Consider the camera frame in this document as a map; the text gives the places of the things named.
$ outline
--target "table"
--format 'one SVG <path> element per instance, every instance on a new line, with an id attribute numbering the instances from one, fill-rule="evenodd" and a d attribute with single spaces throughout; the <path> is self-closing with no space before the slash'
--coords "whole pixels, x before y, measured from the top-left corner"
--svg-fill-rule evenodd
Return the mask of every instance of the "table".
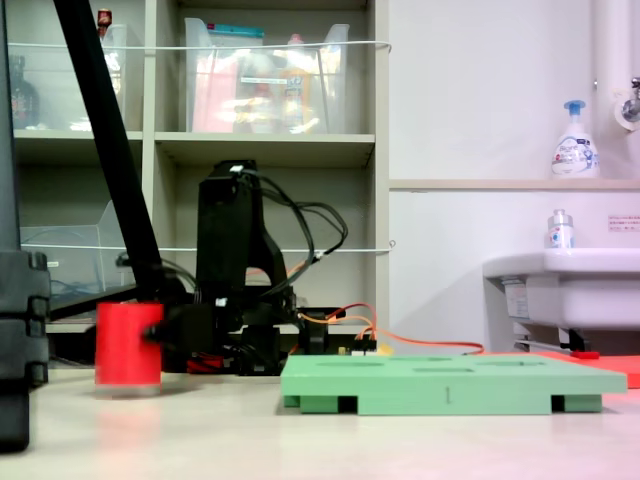
<path id="1" fill-rule="evenodd" d="M 640 478 L 640 390 L 603 414 L 301 416 L 277 378 L 167 375 L 164 393 L 102 399 L 92 370 L 52 370 L 3 480 Z"/>

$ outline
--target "shelf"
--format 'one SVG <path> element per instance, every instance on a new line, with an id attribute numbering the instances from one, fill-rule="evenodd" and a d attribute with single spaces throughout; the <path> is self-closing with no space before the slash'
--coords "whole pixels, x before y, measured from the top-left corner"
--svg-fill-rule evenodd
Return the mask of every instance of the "shelf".
<path id="1" fill-rule="evenodd" d="M 361 10 L 368 0 L 178 0 L 185 8 L 234 10 Z"/>
<path id="2" fill-rule="evenodd" d="M 455 191 L 455 190 L 537 190 L 537 191 L 614 191 L 638 190 L 640 179 L 615 180 L 608 178 L 580 178 L 573 180 L 436 180 L 397 179 L 389 181 L 392 191 Z"/>
<path id="3" fill-rule="evenodd" d="M 252 159 L 261 167 L 359 168 L 367 166 L 375 136 L 157 132 L 156 142 L 178 165 Z"/>
<path id="4" fill-rule="evenodd" d="M 55 322 L 46 325 L 48 334 L 52 333 L 85 333 L 95 324 L 91 321 L 80 322 Z M 362 331 L 365 325 L 329 325 L 329 333 L 331 335 L 357 335 Z M 298 329 L 293 325 L 279 325 L 282 335 L 297 335 Z"/>
<path id="5" fill-rule="evenodd" d="M 92 132 L 72 130 L 15 130 L 19 165 L 98 166 Z M 128 132 L 136 166 L 142 165 L 142 132 Z"/>

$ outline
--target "water tap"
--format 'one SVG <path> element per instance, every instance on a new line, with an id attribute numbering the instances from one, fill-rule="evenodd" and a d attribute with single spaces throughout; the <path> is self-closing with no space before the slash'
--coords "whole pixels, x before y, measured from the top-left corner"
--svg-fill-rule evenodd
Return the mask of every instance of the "water tap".
<path id="1" fill-rule="evenodd" d="M 640 120 L 640 77 L 631 79 L 631 88 L 633 88 L 633 98 L 624 102 L 622 116 L 627 122 L 637 122 Z"/>

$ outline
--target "black stand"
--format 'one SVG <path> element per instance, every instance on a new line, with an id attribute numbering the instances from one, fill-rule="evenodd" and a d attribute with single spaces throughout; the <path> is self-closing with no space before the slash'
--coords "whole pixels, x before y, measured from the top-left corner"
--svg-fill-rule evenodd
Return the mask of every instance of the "black stand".
<path id="1" fill-rule="evenodd" d="M 20 251 L 4 1 L 0 4 L 0 451 L 29 445 L 29 391 L 47 381 L 49 273 Z"/>

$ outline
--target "green board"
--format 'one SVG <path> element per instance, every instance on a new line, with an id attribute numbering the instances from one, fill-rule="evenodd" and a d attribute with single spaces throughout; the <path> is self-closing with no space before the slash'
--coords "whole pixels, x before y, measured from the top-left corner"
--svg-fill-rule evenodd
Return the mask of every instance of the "green board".
<path id="1" fill-rule="evenodd" d="M 294 355 L 281 384 L 285 407 L 360 415 L 600 412 L 627 391 L 623 374 L 537 355 Z"/>

